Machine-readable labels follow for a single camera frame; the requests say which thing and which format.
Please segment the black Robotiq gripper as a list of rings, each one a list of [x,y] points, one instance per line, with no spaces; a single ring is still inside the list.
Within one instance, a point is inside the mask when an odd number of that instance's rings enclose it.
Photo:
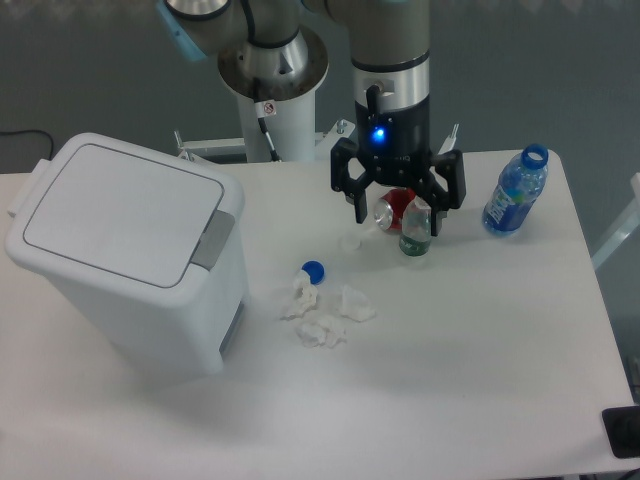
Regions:
[[[413,187],[430,207],[431,235],[437,237],[450,210],[466,196],[463,154],[453,149],[434,155],[430,150],[430,99],[400,110],[378,111],[355,105],[358,145],[340,138],[330,152],[331,188],[354,206],[355,221],[368,215],[366,189],[376,182]],[[364,168],[358,178],[349,173],[356,159]]]

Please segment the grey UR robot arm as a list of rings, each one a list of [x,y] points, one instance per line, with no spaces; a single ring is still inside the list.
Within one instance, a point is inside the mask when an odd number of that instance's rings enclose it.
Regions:
[[[371,184],[411,189],[438,235],[466,195],[462,153],[430,141],[430,5],[426,1],[161,1],[158,12],[183,54],[214,58],[234,94],[248,161],[318,155],[315,94],[329,69],[312,13],[347,35],[355,130],[329,145],[331,187],[358,222]]]

